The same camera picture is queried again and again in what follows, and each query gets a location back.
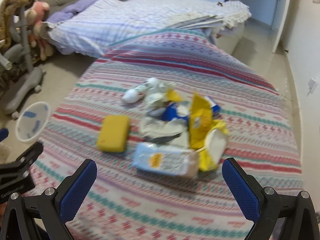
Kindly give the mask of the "grey desk chair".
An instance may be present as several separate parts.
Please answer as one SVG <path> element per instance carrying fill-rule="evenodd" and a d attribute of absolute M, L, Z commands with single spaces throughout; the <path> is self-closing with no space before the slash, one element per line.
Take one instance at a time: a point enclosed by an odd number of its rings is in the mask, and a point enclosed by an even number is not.
<path fill-rule="evenodd" d="M 1 71 L 19 70 L 22 75 L 1 96 L 1 112 L 10 115 L 12 119 L 18 119 L 18 110 L 28 93 L 31 90 L 36 93 L 42 90 L 46 72 L 32 63 L 24 5 L 10 17 L 9 31 L 11 45 L 1 53 Z"/>

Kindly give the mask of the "white trash bin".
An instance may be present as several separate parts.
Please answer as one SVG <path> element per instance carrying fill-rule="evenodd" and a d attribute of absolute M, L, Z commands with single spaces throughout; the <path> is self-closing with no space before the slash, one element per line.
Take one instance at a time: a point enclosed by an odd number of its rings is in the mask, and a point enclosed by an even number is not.
<path fill-rule="evenodd" d="M 39 101 L 27 107 L 16 121 L 15 135 L 22 143 L 35 142 L 51 115 L 51 107 L 47 102 Z"/>

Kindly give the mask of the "yellow sponge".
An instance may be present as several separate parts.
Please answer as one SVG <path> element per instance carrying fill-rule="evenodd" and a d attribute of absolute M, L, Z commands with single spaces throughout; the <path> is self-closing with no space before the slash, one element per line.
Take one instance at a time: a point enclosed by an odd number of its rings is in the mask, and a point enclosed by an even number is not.
<path fill-rule="evenodd" d="M 126 115 L 108 115 L 103 120 L 97 148 L 103 152 L 121 153 L 126 149 L 130 119 Z"/>

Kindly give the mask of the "blue white crumpled packet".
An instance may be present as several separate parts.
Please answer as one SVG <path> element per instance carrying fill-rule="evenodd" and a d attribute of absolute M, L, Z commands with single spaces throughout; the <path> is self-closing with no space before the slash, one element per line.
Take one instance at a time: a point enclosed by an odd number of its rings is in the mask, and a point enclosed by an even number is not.
<path fill-rule="evenodd" d="M 178 104 L 171 103 L 169 104 L 160 119 L 162 121 L 172 121 L 172 120 L 181 120 L 184 121 L 186 125 L 189 124 L 189 114 L 181 114 L 178 112 Z"/>

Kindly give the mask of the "crushed yellow paper cup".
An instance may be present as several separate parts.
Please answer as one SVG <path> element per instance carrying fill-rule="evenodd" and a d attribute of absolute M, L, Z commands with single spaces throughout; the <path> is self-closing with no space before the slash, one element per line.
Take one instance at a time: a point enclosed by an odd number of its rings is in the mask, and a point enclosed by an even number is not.
<path fill-rule="evenodd" d="M 229 131 L 222 120 L 214 120 L 214 126 L 204 139 L 199 153 L 199 170 L 209 172 L 218 168 L 220 159 L 227 148 Z"/>

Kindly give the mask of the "patterned striped blanket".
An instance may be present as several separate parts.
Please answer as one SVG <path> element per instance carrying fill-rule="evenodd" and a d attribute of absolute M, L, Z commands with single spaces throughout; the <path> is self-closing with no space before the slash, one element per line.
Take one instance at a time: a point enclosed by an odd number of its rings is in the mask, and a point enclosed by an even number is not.
<path fill-rule="evenodd" d="M 41 133 L 44 150 L 31 168 L 30 196 L 58 187 L 85 159 L 97 165 L 91 190 L 67 223 L 75 239 L 244 239 L 252 226 L 220 168 L 187 179 L 133 166 L 141 142 L 187 145 L 182 121 L 145 125 L 144 103 L 122 100 L 151 77 L 173 85 L 181 115 L 195 95 L 217 103 L 217 118 L 229 131 L 223 158 L 234 158 L 279 194 L 303 189 L 300 155 L 277 90 L 203 35 L 163 29 L 109 45 Z"/>

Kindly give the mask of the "white door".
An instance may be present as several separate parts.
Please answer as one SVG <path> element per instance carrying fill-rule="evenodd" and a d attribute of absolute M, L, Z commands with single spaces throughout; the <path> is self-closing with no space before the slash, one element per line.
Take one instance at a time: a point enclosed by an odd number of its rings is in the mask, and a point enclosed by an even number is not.
<path fill-rule="evenodd" d="M 272 53 L 276 53 L 280 38 L 282 36 L 291 0 L 277 0 L 271 30 L 272 34 Z"/>

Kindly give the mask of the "folded white cloth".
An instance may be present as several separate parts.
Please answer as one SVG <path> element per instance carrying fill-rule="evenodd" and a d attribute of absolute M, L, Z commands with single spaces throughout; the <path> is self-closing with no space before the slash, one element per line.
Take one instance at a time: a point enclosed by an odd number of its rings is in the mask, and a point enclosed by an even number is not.
<path fill-rule="evenodd" d="M 170 16 L 164 21 L 168 28 L 198 29 L 213 28 L 223 25 L 223 18 L 200 12 L 183 12 Z"/>

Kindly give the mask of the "plastic tissue pack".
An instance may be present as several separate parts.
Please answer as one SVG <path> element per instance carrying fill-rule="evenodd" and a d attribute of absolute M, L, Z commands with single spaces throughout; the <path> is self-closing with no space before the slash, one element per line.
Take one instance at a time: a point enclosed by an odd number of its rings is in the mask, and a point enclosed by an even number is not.
<path fill-rule="evenodd" d="M 146 172 L 193 179 L 199 173 L 199 154 L 188 148 L 141 142 L 133 154 L 132 165 Z"/>

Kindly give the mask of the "pink plush toy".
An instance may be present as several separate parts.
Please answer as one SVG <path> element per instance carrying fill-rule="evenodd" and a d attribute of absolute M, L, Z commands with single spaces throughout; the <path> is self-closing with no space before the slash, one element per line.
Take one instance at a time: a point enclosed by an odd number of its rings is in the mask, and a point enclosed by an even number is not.
<path fill-rule="evenodd" d="M 28 35 L 29 44 L 32 48 L 39 47 L 40 59 L 45 61 L 52 56 L 54 51 L 52 46 L 41 37 L 41 27 L 44 17 L 49 12 L 50 6 L 46 2 L 35 2 L 26 13 L 27 25 L 30 27 L 31 33 Z"/>

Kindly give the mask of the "blue white carton box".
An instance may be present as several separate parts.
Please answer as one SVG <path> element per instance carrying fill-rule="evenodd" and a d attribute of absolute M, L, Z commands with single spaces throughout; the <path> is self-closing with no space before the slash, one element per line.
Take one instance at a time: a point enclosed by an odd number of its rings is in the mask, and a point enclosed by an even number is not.
<path fill-rule="evenodd" d="M 221 107 L 214 101 L 214 99 L 210 96 L 205 96 L 204 99 L 209 103 L 213 117 L 215 118 L 219 116 Z"/>

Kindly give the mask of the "yellow snack wrapper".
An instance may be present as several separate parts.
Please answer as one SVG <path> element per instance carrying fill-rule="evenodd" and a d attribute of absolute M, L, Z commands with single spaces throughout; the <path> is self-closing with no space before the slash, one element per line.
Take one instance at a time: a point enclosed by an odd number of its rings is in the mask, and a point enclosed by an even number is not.
<path fill-rule="evenodd" d="M 199 94 L 194 94 L 189 113 L 189 145 L 193 150 L 204 146 L 207 133 L 213 126 L 210 103 Z"/>

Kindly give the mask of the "crumpled white paper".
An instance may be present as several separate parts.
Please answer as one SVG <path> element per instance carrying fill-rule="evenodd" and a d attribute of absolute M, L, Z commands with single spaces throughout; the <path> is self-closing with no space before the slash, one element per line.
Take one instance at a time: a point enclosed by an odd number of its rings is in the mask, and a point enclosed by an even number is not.
<path fill-rule="evenodd" d="M 159 80 L 155 88 L 147 91 L 143 100 L 144 118 L 139 132 L 147 142 L 189 148 L 188 125 L 181 120 L 162 121 L 161 115 L 171 103 L 181 103 L 182 97 L 173 83 Z"/>

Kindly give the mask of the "wall charger plug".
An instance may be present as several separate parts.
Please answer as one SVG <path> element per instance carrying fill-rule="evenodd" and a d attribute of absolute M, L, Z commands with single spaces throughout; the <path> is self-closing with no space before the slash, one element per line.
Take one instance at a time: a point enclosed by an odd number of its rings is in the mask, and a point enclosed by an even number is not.
<path fill-rule="evenodd" d="M 318 86 L 318 80 L 316 78 L 310 78 L 310 80 L 308 81 L 308 93 L 309 94 L 313 94 L 314 91 L 316 90 Z"/>

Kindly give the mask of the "white bottle green label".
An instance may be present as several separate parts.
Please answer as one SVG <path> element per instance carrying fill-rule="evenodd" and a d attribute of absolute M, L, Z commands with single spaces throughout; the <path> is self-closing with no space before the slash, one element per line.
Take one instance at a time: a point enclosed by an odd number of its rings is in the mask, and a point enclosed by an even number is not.
<path fill-rule="evenodd" d="M 143 84 L 127 90 L 122 97 L 122 101 L 125 103 L 136 103 L 144 98 L 147 91 L 151 88 L 155 88 L 158 83 L 159 79 L 151 77 L 147 79 Z"/>

